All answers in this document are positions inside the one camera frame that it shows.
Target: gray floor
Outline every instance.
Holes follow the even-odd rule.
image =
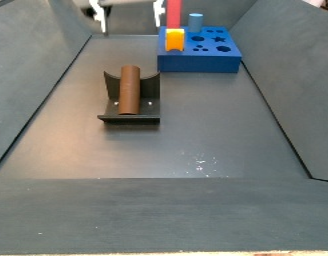
[[[0,165],[0,178],[308,178],[239,74],[166,73],[159,126],[111,126],[103,71],[157,72],[155,36],[94,38]]]
[[[0,180],[0,254],[181,250],[328,250],[328,183]]]

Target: circular hole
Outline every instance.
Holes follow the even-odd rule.
[[[194,36],[191,39],[193,39],[194,41],[198,41],[198,42],[205,41],[205,37],[202,37],[202,36]]]
[[[221,52],[230,52],[230,51],[231,51],[231,48],[227,47],[227,46],[218,46],[217,49],[218,49],[218,51],[221,51]]]

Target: metal surface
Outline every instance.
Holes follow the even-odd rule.
[[[0,180],[0,254],[260,250],[328,250],[328,183]]]
[[[0,159],[90,36],[70,1],[0,7]]]
[[[308,178],[251,78],[163,73],[161,126],[111,126],[103,72],[157,73],[155,36],[94,38],[0,166],[0,178]]]
[[[328,180],[328,13],[261,0],[231,32],[312,175]]]

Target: hole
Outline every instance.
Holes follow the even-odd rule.
[[[217,36],[217,37],[213,38],[213,39],[214,39],[215,43],[218,43],[218,42],[225,42],[225,41],[226,41],[226,38],[222,38],[222,37],[219,37],[219,36]]]
[[[221,51],[221,52],[230,52],[230,51],[231,51],[231,48],[227,47],[227,46],[218,46],[217,49],[218,49],[218,51]]]
[[[202,36],[194,36],[191,39],[193,39],[194,41],[198,41],[198,42],[205,41],[205,37],[202,37]]]

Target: yellow peg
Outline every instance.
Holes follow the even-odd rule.
[[[186,31],[183,28],[169,28],[167,29],[167,43],[166,50],[185,50],[185,36]]]

